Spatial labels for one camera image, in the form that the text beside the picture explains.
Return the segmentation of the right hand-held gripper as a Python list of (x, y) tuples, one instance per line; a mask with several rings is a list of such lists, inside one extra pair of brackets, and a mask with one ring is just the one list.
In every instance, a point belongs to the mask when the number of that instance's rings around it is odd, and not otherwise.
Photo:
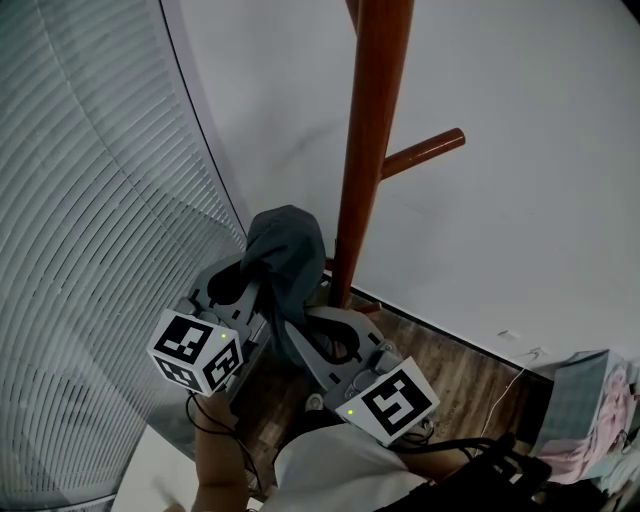
[[(413, 358), (389, 343), (377, 348), (383, 335), (366, 315), (328, 306), (305, 315), (306, 325), (286, 321), (285, 332), (320, 387), (330, 388), (325, 405), (345, 422), (388, 447), (438, 407)], [(346, 374), (351, 360), (361, 363)]]

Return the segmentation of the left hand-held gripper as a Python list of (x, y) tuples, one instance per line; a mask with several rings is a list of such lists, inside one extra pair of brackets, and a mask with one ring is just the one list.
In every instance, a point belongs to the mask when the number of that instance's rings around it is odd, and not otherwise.
[(191, 297), (162, 312), (147, 353), (166, 380), (209, 397), (244, 363), (242, 346), (251, 336), (260, 284), (241, 270), (243, 257), (237, 253), (206, 267)]

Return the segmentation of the grey-blue garment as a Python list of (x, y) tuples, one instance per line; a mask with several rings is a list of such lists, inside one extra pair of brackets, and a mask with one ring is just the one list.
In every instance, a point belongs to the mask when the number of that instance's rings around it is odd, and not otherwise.
[(319, 224), (309, 212), (285, 205), (253, 219), (241, 275), (259, 284), (255, 306), (270, 326), (276, 353), (298, 367), (304, 362), (285, 323), (306, 324), (304, 306), (321, 281), (325, 259)]

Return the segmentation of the brown wooden coat rack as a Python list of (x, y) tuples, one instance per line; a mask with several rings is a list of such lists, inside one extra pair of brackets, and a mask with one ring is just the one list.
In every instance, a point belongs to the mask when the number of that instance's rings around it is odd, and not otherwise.
[(453, 128), (387, 154), (415, 0), (345, 0), (356, 54), (328, 302), (346, 304), (380, 183), (466, 143)]

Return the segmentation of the person's left forearm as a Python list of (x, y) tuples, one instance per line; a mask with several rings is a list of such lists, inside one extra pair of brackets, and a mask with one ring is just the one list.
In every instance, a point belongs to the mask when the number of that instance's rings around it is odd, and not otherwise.
[(195, 464), (198, 490), (192, 512), (246, 512), (249, 486), (244, 458), (232, 435), (227, 395), (198, 396), (195, 405)]

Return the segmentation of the person's right forearm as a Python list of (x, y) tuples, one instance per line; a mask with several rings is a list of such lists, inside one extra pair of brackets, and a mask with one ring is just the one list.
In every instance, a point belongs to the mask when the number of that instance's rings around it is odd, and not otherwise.
[(469, 458), (459, 449), (425, 452), (427, 447), (430, 446), (401, 445), (394, 449), (394, 453), (411, 473), (436, 484), (440, 484), (469, 462)]

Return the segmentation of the person's white shirt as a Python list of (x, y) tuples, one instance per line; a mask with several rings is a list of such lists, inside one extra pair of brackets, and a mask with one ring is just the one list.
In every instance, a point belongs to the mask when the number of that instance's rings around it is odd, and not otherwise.
[(376, 512), (426, 480), (368, 434), (341, 424), (304, 433), (275, 463), (277, 490), (261, 512)]

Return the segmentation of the grey window blinds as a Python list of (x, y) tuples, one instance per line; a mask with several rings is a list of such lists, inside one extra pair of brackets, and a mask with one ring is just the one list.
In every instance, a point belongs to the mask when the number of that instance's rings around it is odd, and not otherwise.
[(180, 408), (146, 346), (244, 243), (151, 0), (0, 0), (0, 510), (112, 494)]

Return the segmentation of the black bag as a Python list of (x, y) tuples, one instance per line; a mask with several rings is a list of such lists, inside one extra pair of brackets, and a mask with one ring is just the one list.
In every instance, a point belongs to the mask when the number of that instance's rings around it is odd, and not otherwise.
[(469, 462), (430, 490), (431, 512), (602, 512), (607, 498), (583, 482), (550, 481), (551, 467), (514, 450), (515, 438), (469, 438), (438, 447), (461, 450)]

